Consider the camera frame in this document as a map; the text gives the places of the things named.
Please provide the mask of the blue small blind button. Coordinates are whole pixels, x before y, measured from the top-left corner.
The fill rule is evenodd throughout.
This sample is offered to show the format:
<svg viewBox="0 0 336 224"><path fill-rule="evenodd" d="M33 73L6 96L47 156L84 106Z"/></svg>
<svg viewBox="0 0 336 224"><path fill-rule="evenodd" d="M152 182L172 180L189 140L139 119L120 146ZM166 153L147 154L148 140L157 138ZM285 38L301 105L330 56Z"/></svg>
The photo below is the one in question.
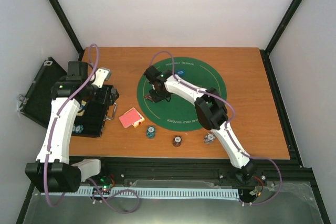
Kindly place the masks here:
<svg viewBox="0 0 336 224"><path fill-rule="evenodd" d="M179 77L183 77L185 75L185 70L184 69L178 69L175 71L175 73L179 76Z"/></svg>

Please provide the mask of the teal 50 chip stack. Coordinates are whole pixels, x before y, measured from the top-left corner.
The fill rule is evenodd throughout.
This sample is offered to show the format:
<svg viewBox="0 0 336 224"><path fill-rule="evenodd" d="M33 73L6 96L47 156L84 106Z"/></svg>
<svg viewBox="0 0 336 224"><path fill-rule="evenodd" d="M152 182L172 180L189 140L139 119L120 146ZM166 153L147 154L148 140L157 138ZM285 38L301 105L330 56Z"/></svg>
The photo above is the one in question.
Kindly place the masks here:
<svg viewBox="0 0 336 224"><path fill-rule="evenodd" d="M156 128L154 126L152 126L152 125L149 126L147 128L147 131L146 131L147 138L153 139L153 138L155 138L155 135L156 135Z"/></svg>

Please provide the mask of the brown 100 chip stack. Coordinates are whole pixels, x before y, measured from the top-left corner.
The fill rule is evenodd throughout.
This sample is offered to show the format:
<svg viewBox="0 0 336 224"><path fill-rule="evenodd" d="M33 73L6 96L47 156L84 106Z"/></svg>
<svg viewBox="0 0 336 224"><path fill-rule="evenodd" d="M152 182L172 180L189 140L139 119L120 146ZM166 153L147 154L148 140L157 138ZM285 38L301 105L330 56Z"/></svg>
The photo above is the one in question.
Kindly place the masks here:
<svg viewBox="0 0 336 224"><path fill-rule="evenodd" d="M173 144L173 146L174 147L180 147L181 146L181 143L182 143L182 138L181 138L181 136L175 136L174 138L173 138L173 141L172 141L172 144Z"/></svg>

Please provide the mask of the blue 10 chip stack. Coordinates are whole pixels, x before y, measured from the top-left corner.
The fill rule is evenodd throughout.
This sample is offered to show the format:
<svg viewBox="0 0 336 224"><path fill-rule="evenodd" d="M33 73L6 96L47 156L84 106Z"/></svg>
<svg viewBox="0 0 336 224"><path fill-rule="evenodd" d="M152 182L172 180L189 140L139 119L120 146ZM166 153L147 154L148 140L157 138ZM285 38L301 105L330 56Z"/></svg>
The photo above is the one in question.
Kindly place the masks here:
<svg viewBox="0 0 336 224"><path fill-rule="evenodd" d="M204 137L205 144L212 144L215 141L215 135L213 133L207 133Z"/></svg>

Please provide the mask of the black triangular all-in marker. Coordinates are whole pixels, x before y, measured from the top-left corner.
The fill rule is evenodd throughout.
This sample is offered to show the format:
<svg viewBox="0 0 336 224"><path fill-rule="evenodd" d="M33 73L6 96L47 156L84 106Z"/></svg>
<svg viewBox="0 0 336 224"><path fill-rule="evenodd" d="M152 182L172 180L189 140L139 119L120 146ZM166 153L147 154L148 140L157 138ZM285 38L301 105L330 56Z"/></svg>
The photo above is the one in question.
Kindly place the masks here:
<svg viewBox="0 0 336 224"><path fill-rule="evenodd" d="M153 101L152 97L150 95L146 95L146 96L144 96L144 98L147 99L147 100L149 100L149 101Z"/></svg>

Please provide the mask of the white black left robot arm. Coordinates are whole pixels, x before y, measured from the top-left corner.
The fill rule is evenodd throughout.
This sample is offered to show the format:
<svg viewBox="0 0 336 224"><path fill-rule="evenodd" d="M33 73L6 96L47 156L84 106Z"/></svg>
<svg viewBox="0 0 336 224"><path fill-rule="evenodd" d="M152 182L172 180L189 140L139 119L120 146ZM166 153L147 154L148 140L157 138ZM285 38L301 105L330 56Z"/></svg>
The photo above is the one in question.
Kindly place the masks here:
<svg viewBox="0 0 336 224"><path fill-rule="evenodd" d="M25 173L44 194L76 192L88 178L97 183L108 180L109 170L98 158L70 164L69 146L75 131L75 119L82 102L90 101L109 107L119 97L116 88L106 85L111 70L82 61L70 61L68 72L51 88L51 115L43 145L35 162L26 164Z"/></svg>

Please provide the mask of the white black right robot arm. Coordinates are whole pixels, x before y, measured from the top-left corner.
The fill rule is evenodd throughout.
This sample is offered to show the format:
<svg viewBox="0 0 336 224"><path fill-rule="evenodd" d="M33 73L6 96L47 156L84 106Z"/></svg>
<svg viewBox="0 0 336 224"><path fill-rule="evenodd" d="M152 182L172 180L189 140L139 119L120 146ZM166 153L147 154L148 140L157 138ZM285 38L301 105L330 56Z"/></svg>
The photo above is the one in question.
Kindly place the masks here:
<svg viewBox="0 0 336 224"><path fill-rule="evenodd" d="M153 87L150 97L154 103L175 94L194 105L199 124L215 135L228 154L231 165L237 169L236 179L241 184L247 184L257 167L233 132L227 115L228 103L219 96L218 91L195 86L173 71L160 72L155 66L149 66L144 76Z"/></svg>

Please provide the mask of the red playing card deck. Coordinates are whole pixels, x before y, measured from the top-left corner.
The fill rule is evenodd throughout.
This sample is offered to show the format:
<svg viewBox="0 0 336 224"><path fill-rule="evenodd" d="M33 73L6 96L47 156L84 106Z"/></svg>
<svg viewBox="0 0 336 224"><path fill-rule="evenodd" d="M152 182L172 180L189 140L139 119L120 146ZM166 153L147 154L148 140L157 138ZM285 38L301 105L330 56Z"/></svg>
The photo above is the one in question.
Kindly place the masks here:
<svg viewBox="0 0 336 224"><path fill-rule="evenodd" d="M140 119L141 117L135 108L130 109L128 112L119 117L119 121L124 128L128 128Z"/></svg>

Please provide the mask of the round green poker mat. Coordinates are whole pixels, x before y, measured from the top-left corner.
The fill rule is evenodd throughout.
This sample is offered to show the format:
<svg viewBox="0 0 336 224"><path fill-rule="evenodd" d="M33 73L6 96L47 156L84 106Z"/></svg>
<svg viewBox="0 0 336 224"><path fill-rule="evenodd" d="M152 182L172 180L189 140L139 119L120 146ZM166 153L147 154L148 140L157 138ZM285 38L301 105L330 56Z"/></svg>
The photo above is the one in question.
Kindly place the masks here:
<svg viewBox="0 0 336 224"><path fill-rule="evenodd" d="M194 102L203 94L196 92L195 89L205 91L214 88L218 96L227 99L226 84L216 69L198 59L175 57L174 61L170 58L164 59L154 66L159 72L164 73L172 70L173 63L177 78L193 89L179 84L174 77L169 77L167 90L172 92L171 97L155 103L145 97L150 94L154 86L142 76L137 87L139 106L150 121L167 130L182 132L199 130L202 126L198 122Z"/></svg>

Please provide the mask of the yellow card box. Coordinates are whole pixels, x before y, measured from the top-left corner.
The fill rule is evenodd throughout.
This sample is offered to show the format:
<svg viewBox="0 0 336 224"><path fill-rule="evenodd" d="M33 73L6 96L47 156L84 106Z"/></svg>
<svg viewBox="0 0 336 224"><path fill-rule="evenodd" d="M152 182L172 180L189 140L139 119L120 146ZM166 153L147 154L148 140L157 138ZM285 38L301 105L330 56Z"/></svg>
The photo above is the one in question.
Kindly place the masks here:
<svg viewBox="0 0 336 224"><path fill-rule="evenodd" d="M132 108L132 110L134 110L140 117L139 120L135 121L132 126L134 128L138 127L140 124L142 124L145 121L145 118L142 116L142 114L136 109L136 108Z"/></svg>

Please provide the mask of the black poker chip case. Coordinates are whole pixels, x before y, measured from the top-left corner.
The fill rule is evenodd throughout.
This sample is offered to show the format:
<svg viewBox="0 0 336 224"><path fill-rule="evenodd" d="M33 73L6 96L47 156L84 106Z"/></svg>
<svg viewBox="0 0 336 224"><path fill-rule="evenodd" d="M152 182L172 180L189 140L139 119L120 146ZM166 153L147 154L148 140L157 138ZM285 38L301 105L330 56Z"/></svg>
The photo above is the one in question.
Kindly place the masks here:
<svg viewBox="0 0 336 224"><path fill-rule="evenodd" d="M92 64L83 61L68 62L64 70L52 57L44 61L27 94L20 96L19 111L24 116L43 127L47 127L51 115L51 102L57 97L68 98L87 79L88 68ZM74 125L81 124L84 129L81 137L100 137L107 119L110 106L94 102L93 98L99 89L93 85L95 74L88 84L75 95L79 102L79 112Z"/></svg>

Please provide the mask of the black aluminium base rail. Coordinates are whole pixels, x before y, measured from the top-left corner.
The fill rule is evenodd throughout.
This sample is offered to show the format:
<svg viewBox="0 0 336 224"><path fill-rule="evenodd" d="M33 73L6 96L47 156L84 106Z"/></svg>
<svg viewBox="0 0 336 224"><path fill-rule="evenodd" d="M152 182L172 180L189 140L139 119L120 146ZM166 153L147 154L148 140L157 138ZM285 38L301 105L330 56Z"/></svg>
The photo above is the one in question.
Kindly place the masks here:
<svg viewBox="0 0 336 224"><path fill-rule="evenodd" d="M257 181L239 183L235 177L236 169L227 159L187 159L187 158L126 158L102 157L103 175L111 175L117 184L136 180L202 180L220 186L233 188L253 187ZM278 185L279 181L307 182L316 186L317 182L311 168L305 168L297 161L257 160L256 176L265 176L265 185Z"/></svg>

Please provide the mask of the black left frame post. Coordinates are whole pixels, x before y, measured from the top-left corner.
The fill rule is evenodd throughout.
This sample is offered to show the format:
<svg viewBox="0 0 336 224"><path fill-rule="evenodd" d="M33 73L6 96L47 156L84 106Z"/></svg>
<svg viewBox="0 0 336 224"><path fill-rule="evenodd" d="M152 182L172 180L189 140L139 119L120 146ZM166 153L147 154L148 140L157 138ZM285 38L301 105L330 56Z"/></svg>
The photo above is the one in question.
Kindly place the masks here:
<svg viewBox="0 0 336 224"><path fill-rule="evenodd" d="M65 32L67 33L71 43L73 44L79 58L81 59L85 49L83 48L83 46L81 45L81 43L79 42L75 31L73 30L60 2L58 0L48 0L50 5L52 6L55 14L57 15L59 21L61 22Z"/></svg>

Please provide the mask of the black frame post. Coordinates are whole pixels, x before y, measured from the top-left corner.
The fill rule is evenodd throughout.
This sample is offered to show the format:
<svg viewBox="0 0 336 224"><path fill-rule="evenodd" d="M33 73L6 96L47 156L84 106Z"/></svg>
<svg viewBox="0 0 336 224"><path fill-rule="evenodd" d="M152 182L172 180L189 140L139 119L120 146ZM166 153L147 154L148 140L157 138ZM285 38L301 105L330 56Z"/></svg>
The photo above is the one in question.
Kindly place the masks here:
<svg viewBox="0 0 336 224"><path fill-rule="evenodd" d="M292 0L291 1L289 7L287 8L285 14L283 15L279 25L277 26L273 36L271 37L271 40L269 41L265 49L265 54L267 56L270 56L271 52L275 48L280 37L283 35L286 27L290 23L291 19L293 18L294 14L296 13L302 1L303 0Z"/></svg>
<svg viewBox="0 0 336 224"><path fill-rule="evenodd" d="M81 59L85 49L83 48L83 46L81 45L81 43L79 42L75 31L73 30L60 2L58 0L48 0L50 5L52 6L55 14L57 15L59 21L61 22L65 32L67 33L71 43L73 44L79 58Z"/></svg>

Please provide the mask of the black right frame post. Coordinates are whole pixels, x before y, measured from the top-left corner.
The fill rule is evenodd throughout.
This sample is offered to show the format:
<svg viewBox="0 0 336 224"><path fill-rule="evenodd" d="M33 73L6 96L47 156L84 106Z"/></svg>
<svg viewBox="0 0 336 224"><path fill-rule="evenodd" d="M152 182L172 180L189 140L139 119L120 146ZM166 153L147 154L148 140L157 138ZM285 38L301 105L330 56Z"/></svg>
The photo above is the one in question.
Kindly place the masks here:
<svg viewBox="0 0 336 224"><path fill-rule="evenodd" d="M279 25L277 26L273 36L271 37L271 40L269 41L265 49L265 54L267 56L270 56L271 52L275 48L280 37L283 35L286 27L290 23L291 19L293 18L294 14L296 13L302 1L303 0L292 0L291 1L289 7L287 8L285 14L283 15Z"/></svg>

